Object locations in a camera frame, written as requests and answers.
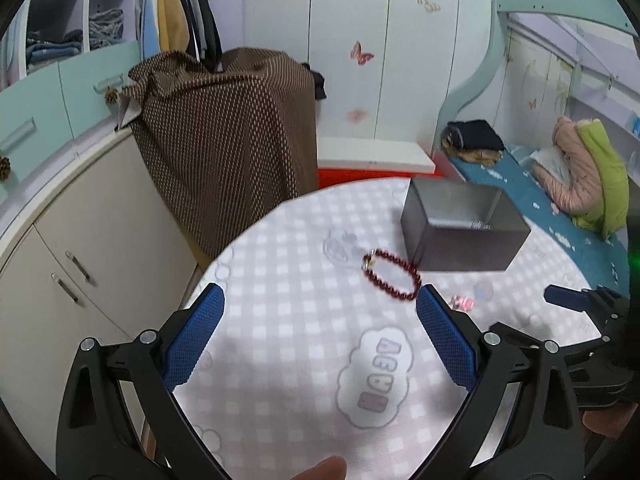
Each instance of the gray box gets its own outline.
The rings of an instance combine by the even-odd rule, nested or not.
[[[506,270],[530,229],[495,186],[413,177],[400,219],[418,270]]]

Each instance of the light blue drawer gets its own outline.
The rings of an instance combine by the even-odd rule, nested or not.
[[[0,202],[72,138],[57,63],[0,92],[0,152],[11,162],[9,179],[0,182]]]
[[[60,63],[60,80],[74,137],[116,113],[107,105],[107,86],[121,87],[129,70],[140,62],[138,42],[107,46]]]

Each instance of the pine cone knob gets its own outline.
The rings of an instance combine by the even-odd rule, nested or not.
[[[0,156],[0,182],[4,182],[9,178],[11,173],[11,162],[8,156]]]
[[[104,92],[104,100],[107,101],[108,105],[116,104],[118,102],[118,89],[107,86]]]

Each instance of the table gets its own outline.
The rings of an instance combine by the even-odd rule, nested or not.
[[[406,256],[399,220],[408,183],[367,180],[284,203],[198,284],[191,301],[215,282],[225,314],[175,397],[232,478],[288,480],[340,454],[350,480],[406,480],[462,405],[466,390],[440,362],[415,301],[394,300],[360,270],[372,248]],[[446,300],[473,297],[480,330],[501,321],[561,345],[598,337],[586,314],[543,299],[549,283],[588,285],[556,242],[530,225],[506,272],[425,272],[423,283]],[[395,267],[376,270],[408,290]],[[494,453],[515,393],[510,385],[476,462]]]

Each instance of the red bead bracelet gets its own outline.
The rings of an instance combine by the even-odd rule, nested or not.
[[[388,262],[392,262],[393,264],[396,264],[397,266],[402,267],[404,270],[406,270],[411,275],[411,278],[414,281],[414,291],[411,293],[400,292],[396,288],[393,288],[391,285],[389,285],[387,282],[381,280],[378,275],[373,272],[373,270],[371,270],[371,267],[373,267],[373,263],[375,261],[373,258],[374,256],[382,258],[383,260],[387,260]],[[401,258],[398,258],[397,256],[393,256],[393,254],[389,253],[388,251],[383,251],[382,249],[375,249],[373,251],[369,251],[369,253],[364,255],[364,257],[362,258],[362,270],[364,272],[364,275],[371,283],[373,283],[376,287],[380,288],[387,294],[393,296],[394,298],[398,298],[398,300],[415,300],[416,296],[418,295],[418,291],[422,286],[422,278],[418,273],[418,269],[412,266],[412,264],[410,264],[409,262],[406,262]]]

